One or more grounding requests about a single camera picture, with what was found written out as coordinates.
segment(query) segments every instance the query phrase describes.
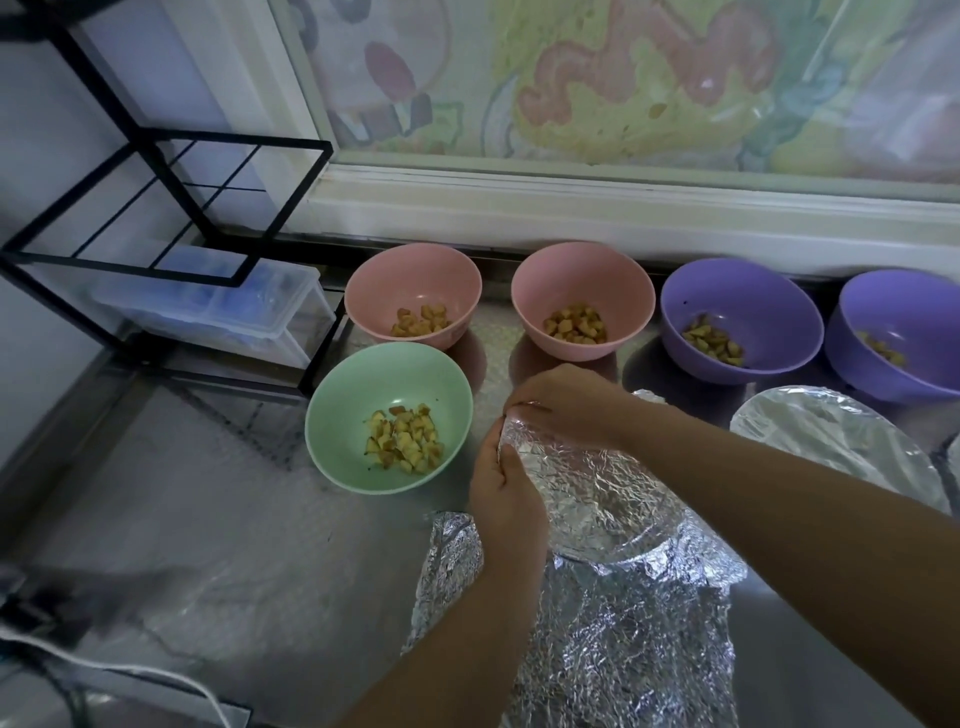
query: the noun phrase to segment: hand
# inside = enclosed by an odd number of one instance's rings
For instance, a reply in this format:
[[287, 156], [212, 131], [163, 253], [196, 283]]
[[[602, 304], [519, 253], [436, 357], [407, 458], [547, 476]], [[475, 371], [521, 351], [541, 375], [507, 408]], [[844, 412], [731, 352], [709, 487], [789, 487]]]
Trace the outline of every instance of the hand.
[[582, 448], [624, 450], [640, 406], [640, 400], [595, 372], [562, 364], [527, 379], [503, 411]]
[[501, 417], [493, 423], [480, 446], [470, 482], [470, 512], [483, 544], [484, 571], [535, 579], [539, 589], [549, 521], [516, 450], [505, 445], [497, 460], [503, 422]]

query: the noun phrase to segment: foil-covered bowl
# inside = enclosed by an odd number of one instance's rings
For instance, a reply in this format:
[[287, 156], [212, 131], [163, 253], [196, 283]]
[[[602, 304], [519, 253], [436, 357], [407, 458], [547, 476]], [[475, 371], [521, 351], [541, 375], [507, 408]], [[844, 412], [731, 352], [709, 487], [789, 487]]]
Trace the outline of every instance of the foil-covered bowl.
[[831, 389], [768, 389], [743, 403], [730, 430], [950, 512], [920, 446], [870, 407]]
[[[634, 392], [646, 400], [656, 395]], [[611, 565], [635, 560], [676, 536], [684, 503], [629, 455], [573, 448], [508, 418], [500, 444], [516, 448], [543, 496], [550, 548], [565, 558]]]

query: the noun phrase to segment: white cable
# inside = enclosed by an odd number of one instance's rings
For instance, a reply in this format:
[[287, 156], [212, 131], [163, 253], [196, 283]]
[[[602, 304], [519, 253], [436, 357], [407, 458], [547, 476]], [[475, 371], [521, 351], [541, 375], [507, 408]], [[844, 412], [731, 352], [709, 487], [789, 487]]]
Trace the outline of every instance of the white cable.
[[149, 667], [146, 665], [112, 665], [111, 663], [98, 663], [94, 660], [87, 660], [83, 657], [77, 657], [76, 655], [73, 655], [64, 649], [60, 649], [54, 644], [50, 644], [44, 640], [39, 640], [38, 638], [31, 637], [30, 635], [14, 632], [10, 628], [3, 626], [0, 626], [0, 640], [6, 640], [7, 642], [12, 643], [28, 644], [31, 647], [42, 649], [44, 652], [48, 652], [54, 657], [59, 657], [65, 662], [79, 665], [80, 667], [105, 669], [113, 672], [131, 672], [133, 674], [140, 675], [154, 675], [155, 677], [165, 677], [168, 680], [182, 683], [183, 685], [193, 688], [193, 690], [197, 691], [203, 697], [209, 700], [210, 705], [213, 706], [213, 710], [217, 714], [217, 717], [220, 718], [220, 722], [224, 724], [224, 728], [232, 728], [230, 721], [227, 720], [227, 715], [220, 707], [220, 701], [217, 700], [217, 696], [213, 694], [213, 691], [203, 683], [198, 683], [196, 680], [189, 678], [186, 675], [181, 675], [178, 672], [171, 672], [170, 670], [160, 669], [159, 667]]

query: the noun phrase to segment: black metal shelf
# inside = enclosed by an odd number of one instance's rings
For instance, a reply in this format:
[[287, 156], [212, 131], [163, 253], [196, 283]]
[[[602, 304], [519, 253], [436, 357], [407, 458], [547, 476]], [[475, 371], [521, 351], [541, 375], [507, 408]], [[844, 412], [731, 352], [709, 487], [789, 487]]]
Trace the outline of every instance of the black metal shelf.
[[[247, 167], [257, 152], [265, 148], [303, 149], [320, 152], [319, 158], [311, 165], [307, 174], [300, 181], [300, 184], [294, 190], [293, 194], [291, 194], [287, 199], [286, 203], [280, 208], [273, 221], [270, 223], [267, 229], [265, 229], [256, 238], [260, 247], [265, 246], [267, 243], [270, 243], [274, 240], [276, 235], [280, 232], [287, 220], [290, 218], [290, 215], [293, 214], [294, 209], [303, 199], [303, 196], [320, 176], [321, 172], [324, 170], [324, 167], [326, 167], [326, 164], [333, 156], [332, 145], [327, 141], [318, 141], [316, 139], [292, 139], [283, 136], [263, 136], [257, 134], [188, 132], [173, 129], [144, 129], [143, 131], [146, 132], [149, 137], [156, 142], [172, 141], [175, 139], [187, 140], [190, 142], [184, 149], [180, 150], [180, 152], [177, 153], [169, 163], [165, 162], [165, 165], [171, 171], [171, 173], [174, 174], [173, 179], [184, 188], [185, 194], [190, 194], [188, 191], [186, 191], [187, 187], [209, 187], [214, 190], [206, 202], [199, 207], [199, 211], [205, 218], [205, 224], [203, 227], [207, 228], [207, 232], [204, 234], [204, 243], [208, 247], [217, 248], [218, 250], [229, 250], [228, 235], [217, 228], [216, 224], [206, 217], [206, 211], [211, 205], [213, 205], [214, 202], [216, 202], [217, 198], [220, 197], [221, 193], [223, 193], [225, 190], [243, 189], [240, 187], [232, 187], [230, 186], [230, 183], [233, 182], [237, 175], [239, 175]], [[219, 185], [196, 185], [192, 182], [181, 181], [180, 178], [176, 177], [176, 174], [173, 170], [174, 165], [180, 161], [180, 159], [183, 158], [190, 150], [192, 150], [197, 142], [219, 142], [242, 146], [253, 146], [253, 149], [244, 157], [239, 166], [237, 166]], [[158, 175], [154, 175], [149, 181], [147, 181], [146, 184], [133, 193], [133, 195], [123, 205], [121, 205], [116, 212], [114, 212], [104, 222], [104, 224], [100, 226], [100, 228], [89, 235], [88, 238], [80, 243], [69, 255], [34, 253], [29, 250], [30, 244], [34, 242], [44, 230], [46, 230], [57, 219], [59, 219], [73, 205], [79, 202], [84, 195], [93, 190], [111, 172], [118, 169], [120, 165], [128, 159], [133, 158], [134, 155], [136, 155], [136, 152], [137, 150], [135, 146], [131, 143], [121, 147], [117, 152], [101, 163], [100, 166], [98, 166], [90, 174], [67, 190], [67, 192], [65, 192], [59, 199], [43, 210], [43, 212], [41, 212], [34, 220], [28, 223], [21, 231], [8, 240], [3, 247], [0, 248], [0, 256], [12, 263], [17, 264], [52, 263], [55, 265], [65, 265], [76, 268], [111, 271], [113, 273], [126, 273], [132, 276], [181, 280], [189, 283], [206, 283], [210, 285], [223, 285], [230, 287], [241, 285], [244, 280], [247, 279], [247, 276], [250, 274], [253, 266], [256, 265], [260, 255], [248, 254], [246, 259], [232, 276], [207, 276], [196, 273], [182, 273], [179, 271], [164, 270], [159, 267], [160, 263], [163, 262], [163, 259], [167, 256], [167, 254], [173, 250], [174, 246], [183, 239], [183, 237], [191, 228], [196, 226], [198, 229], [200, 229], [202, 227], [198, 226], [195, 220], [191, 220], [189, 223], [184, 225], [183, 228], [180, 229], [180, 231], [173, 237], [173, 239], [167, 243], [159, 255], [157, 255], [152, 262], [145, 266], [115, 263], [82, 257], [82, 253], [86, 251], [94, 241], [96, 241], [105, 231], [107, 231], [109, 227], [113, 225], [124, 212], [130, 209], [130, 207], [137, 200], [139, 200], [144, 193], [147, 192], [147, 190], [153, 187], [155, 183], [160, 180]]]
[[[84, 53], [81, 46], [70, 34], [69, 26], [88, 14], [97, 12], [112, 4], [114, 0], [88, 0], [87, 2], [60, 2], [59, 0], [18, 0], [22, 14], [0, 17], [0, 41], [26, 40], [29, 42], [49, 41], [73, 72], [98, 102], [110, 120], [116, 125], [127, 142], [120, 149], [101, 162], [82, 180], [74, 184], [66, 193], [44, 209], [34, 220], [28, 223], [12, 238], [0, 247], [0, 277], [8, 280], [29, 294], [35, 300], [55, 311], [73, 326], [84, 331], [94, 339], [109, 347], [126, 364], [137, 367], [149, 376], [161, 376], [180, 382], [201, 382], [214, 386], [227, 386], [232, 389], [244, 389], [252, 393], [264, 393], [282, 396], [309, 397], [313, 393], [313, 378], [319, 371], [324, 356], [341, 327], [344, 319], [343, 303], [337, 307], [335, 321], [323, 342], [314, 354], [310, 364], [303, 370], [296, 387], [268, 385], [258, 381], [232, 379], [191, 372], [168, 369], [164, 360], [175, 346], [172, 340], [152, 334], [136, 334], [121, 339], [97, 324], [89, 316], [66, 301], [63, 297], [47, 288], [43, 283], [23, 270], [23, 266], [45, 263], [73, 268], [86, 268], [112, 273], [122, 273], [153, 279], [178, 280], [189, 283], [202, 283], [225, 287], [242, 285], [261, 258], [278, 258], [290, 261], [289, 251], [284, 255], [271, 255], [271, 248], [277, 234], [290, 219], [297, 205], [313, 186], [333, 156], [333, 145], [321, 139], [300, 139], [286, 136], [267, 136], [262, 134], [220, 133], [188, 131], [178, 129], [156, 129], [141, 126], [124, 107], [108, 82]], [[165, 142], [182, 140], [189, 142], [185, 148], [167, 159], [160, 145]], [[194, 184], [184, 182], [177, 174], [178, 163], [198, 143], [213, 142], [221, 144], [252, 147], [243, 161], [218, 184]], [[264, 149], [297, 149], [317, 152], [314, 160], [294, 189], [293, 193], [280, 207], [276, 216], [262, 232], [238, 236], [231, 231], [218, 227], [207, 215], [210, 206], [226, 190], [249, 190], [245, 187], [231, 186], [237, 176], [247, 167], [254, 157]], [[37, 239], [68, 210], [94, 190], [111, 173], [125, 162], [140, 158], [149, 167], [153, 175], [130, 198], [107, 216], [98, 229], [84, 241], [79, 241], [68, 254], [55, 255], [31, 250]], [[180, 209], [188, 222], [163, 249], [153, 256], [151, 262], [133, 265], [88, 257], [93, 245], [122, 215], [131, 211], [135, 203], [155, 185], [161, 185]], [[206, 188], [213, 191], [201, 204], [195, 199], [190, 188]], [[162, 267], [166, 256], [180, 243], [184, 236], [195, 228], [204, 241], [204, 245], [217, 250], [243, 255], [243, 261], [230, 276], [211, 276], [196, 273], [184, 273]], [[293, 262], [317, 264], [314, 255]]]

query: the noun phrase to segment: pink bowl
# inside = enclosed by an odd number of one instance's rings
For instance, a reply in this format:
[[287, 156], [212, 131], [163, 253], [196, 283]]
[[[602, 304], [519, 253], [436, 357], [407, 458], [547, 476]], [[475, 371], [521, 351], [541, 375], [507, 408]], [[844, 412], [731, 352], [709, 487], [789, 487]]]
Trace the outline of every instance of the pink bowl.
[[[376, 341], [417, 341], [445, 351], [467, 332], [483, 280], [466, 255], [446, 245], [407, 243], [378, 253], [357, 268], [344, 293], [347, 315]], [[390, 335], [396, 310], [420, 315], [424, 303], [442, 303], [450, 326], [423, 336]]]
[[[524, 260], [510, 287], [530, 338], [564, 361], [591, 361], [615, 352], [649, 323], [657, 294], [636, 261], [601, 243], [557, 243]], [[607, 325], [606, 344], [570, 344], [543, 330], [543, 321], [574, 303], [596, 308]]]

